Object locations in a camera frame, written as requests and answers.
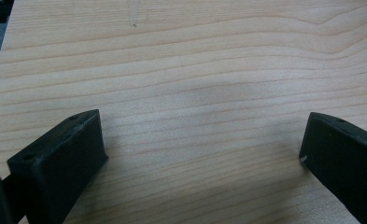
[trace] small dark spot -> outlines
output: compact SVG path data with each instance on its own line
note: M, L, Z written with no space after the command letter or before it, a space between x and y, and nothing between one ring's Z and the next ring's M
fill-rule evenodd
M30 153L30 154L25 155L22 159L24 161L32 161L34 158L35 158L35 154Z

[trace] wooden table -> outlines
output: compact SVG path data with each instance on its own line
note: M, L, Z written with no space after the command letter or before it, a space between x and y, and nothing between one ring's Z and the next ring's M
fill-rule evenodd
M0 175L94 108L110 159L66 223L357 223L298 152L310 111L367 130L367 1L17 1Z

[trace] light wood surface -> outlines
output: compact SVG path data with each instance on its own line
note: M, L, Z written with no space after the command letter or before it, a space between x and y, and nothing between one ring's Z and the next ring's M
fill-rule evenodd
M310 111L367 130L367 1L16 1L0 175L94 108L110 159L66 223L357 223L298 152Z

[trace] screw hole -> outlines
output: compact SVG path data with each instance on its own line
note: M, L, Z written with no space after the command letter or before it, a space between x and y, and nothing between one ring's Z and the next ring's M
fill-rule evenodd
M35 154L28 154L28 155L25 155L22 159L24 161L32 161L34 158L35 158Z

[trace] wood grain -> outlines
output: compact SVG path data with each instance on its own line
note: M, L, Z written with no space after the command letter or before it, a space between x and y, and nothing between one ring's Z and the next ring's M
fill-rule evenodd
M367 1L17 1L0 175L94 108L110 160L66 223L357 223L298 151L311 111L367 130Z

